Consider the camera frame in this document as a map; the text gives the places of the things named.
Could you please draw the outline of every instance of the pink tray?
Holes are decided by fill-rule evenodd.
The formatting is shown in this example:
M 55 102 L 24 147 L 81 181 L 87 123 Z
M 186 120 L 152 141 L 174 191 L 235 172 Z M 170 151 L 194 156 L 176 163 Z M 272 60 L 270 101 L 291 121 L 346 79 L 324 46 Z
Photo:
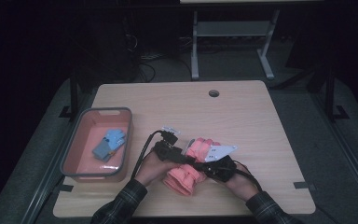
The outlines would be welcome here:
M 77 182 L 119 182 L 127 174 L 127 159 L 131 142 L 132 113 L 126 107 L 91 108 L 78 120 L 61 171 Z M 120 129 L 125 143 L 108 161 L 94 158 L 92 150 L 98 146 L 109 129 Z

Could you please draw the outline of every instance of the person's left hand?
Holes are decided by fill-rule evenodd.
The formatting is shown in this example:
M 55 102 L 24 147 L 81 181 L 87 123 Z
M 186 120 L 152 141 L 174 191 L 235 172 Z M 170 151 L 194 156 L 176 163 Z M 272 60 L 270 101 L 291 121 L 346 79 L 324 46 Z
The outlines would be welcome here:
M 153 180 L 163 177 L 169 170 L 179 167 L 172 161 L 161 161 L 153 150 L 144 158 L 135 179 L 147 187 Z

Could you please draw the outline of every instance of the patterned sleeve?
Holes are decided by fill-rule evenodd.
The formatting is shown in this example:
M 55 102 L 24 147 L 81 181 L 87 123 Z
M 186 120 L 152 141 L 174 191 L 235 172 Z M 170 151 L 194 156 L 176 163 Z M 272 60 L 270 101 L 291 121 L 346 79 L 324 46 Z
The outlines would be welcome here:
M 127 223 L 146 193 L 144 185 L 135 179 L 130 180 L 112 202 L 94 213 L 91 223 Z
M 283 212 L 280 206 L 265 192 L 252 197 L 246 206 L 252 211 L 258 222 L 262 224 L 293 224 L 302 223 L 300 220 Z

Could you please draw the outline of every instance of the metal stand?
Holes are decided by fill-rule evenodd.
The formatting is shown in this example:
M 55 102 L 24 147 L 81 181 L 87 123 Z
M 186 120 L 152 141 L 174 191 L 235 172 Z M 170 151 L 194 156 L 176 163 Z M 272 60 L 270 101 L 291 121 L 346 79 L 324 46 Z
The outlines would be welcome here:
M 334 85 L 335 85 L 335 76 L 334 71 L 330 66 L 327 67 L 327 77 L 326 77 L 326 93 L 324 99 L 324 112 L 326 116 L 330 119 L 331 122 L 335 123 L 336 119 L 349 119 L 350 117 L 345 112 L 344 108 L 341 105 L 336 105 L 338 114 L 334 113 Z
M 197 11 L 194 12 L 193 21 L 193 49 L 191 52 L 191 79 L 198 80 L 199 59 L 197 55 L 198 36 L 265 36 L 266 42 L 262 49 L 257 50 L 258 57 L 268 79 L 274 75 L 269 66 L 267 51 L 269 43 L 274 34 L 275 24 L 278 20 L 280 10 L 276 9 L 270 21 L 198 21 Z
M 69 118 L 69 121 L 73 121 L 78 112 L 77 82 L 75 73 L 73 73 L 69 78 L 69 85 L 71 88 L 71 106 L 65 106 L 62 109 L 60 118 Z
M 267 51 L 269 50 L 269 43 L 271 42 L 272 35 L 274 34 L 275 25 L 278 20 L 280 10 L 275 10 L 272 16 L 272 20 L 269 23 L 267 35 L 266 35 L 266 42 L 262 49 L 257 50 L 258 58 L 260 59 L 261 65 L 263 66 L 264 73 L 268 79 L 274 79 L 275 76 L 272 73 L 271 67 L 269 66 L 269 60 L 267 59 Z

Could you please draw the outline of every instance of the table top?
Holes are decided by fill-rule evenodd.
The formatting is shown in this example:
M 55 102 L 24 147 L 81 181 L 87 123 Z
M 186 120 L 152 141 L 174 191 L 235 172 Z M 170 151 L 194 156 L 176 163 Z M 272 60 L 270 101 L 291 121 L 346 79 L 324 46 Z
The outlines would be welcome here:
M 219 96 L 211 97 L 210 91 Z M 106 84 L 92 107 L 126 106 L 133 115 L 129 171 L 119 183 L 76 183 L 66 177 L 71 192 L 61 191 L 54 207 L 56 217 L 90 217 L 112 201 L 130 180 L 131 172 L 147 137 L 162 126 L 181 134 L 175 144 L 185 147 L 192 138 L 212 138 L 222 145 L 236 145 L 231 158 L 248 166 L 263 190 L 289 214 L 315 211 L 296 157 L 281 121 L 261 81 L 176 82 Z M 158 137 L 150 143 L 153 146 Z M 251 215 L 243 202 L 211 179 L 199 183 L 193 196 L 181 196 L 160 181 L 136 210 L 136 217 L 240 216 Z

